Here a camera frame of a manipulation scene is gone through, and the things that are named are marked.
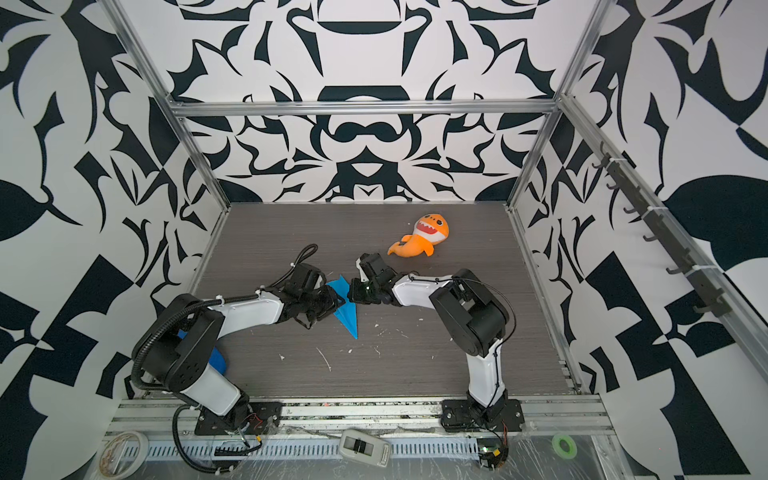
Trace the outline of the blue square paper sheet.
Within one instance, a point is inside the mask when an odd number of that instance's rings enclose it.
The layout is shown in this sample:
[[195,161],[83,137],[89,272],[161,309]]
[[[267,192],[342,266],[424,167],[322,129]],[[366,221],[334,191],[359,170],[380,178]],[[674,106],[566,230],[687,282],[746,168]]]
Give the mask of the blue square paper sheet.
[[349,334],[354,339],[358,339],[357,308],[356,305],[348,299],[348,294],[350,293],[350,285],[348,281],[343,276],[340,276],[337,280],[329,282],[328,285],[343,300],[343,304],[337,308],[334,315],[347,329]]

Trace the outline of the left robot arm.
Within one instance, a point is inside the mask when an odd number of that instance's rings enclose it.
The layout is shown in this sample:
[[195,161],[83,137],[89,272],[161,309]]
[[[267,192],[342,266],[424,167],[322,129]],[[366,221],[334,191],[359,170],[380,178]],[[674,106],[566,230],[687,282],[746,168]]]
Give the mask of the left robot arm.
[[326,275],[306,261],[318,250],[305,246],[278,280],[249,295],[173,299],[132,352],[132,384],[145,392],[169,392],[191,406],[233,422],[246,415],[246,394],[210,365],[219,339],[293,320],[309,330],[344,304]]

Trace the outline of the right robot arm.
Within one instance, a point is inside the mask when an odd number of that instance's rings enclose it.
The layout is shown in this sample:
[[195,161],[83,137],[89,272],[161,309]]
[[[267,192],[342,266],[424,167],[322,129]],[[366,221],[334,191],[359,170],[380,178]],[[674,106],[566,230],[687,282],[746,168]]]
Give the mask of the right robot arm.
[[468,269],[442,277],[398,272],[378,254],[362,255],[356,267],[360,276],[350,282],[348,299],[436,312],[467,357],[469,400],[479,414],[497,416],[507,399],[501,350],[510,315],[490,287]]

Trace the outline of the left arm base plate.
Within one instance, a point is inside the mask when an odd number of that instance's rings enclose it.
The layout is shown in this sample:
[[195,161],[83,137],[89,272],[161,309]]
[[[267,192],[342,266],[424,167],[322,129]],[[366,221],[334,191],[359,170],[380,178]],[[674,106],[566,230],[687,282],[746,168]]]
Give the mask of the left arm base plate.
[[275,401],[250,402],[248,405],[239,402],[224,416],[217,416],[203,408],[194,433],[197,436],[266,434],[270,428],[279,426],[283,406],[282,402]]

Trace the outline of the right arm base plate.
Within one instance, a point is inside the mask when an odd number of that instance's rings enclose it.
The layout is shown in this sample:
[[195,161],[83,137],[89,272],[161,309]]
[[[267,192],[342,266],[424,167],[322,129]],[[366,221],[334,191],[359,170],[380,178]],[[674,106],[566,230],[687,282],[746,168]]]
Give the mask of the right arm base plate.
[[525,424],[521,403],[517,399],[502,397],[490,407],[482,407],[471,399],[443,400],[440,402],[440,424],[449,433],[490,430],[501,433],[521,432]]

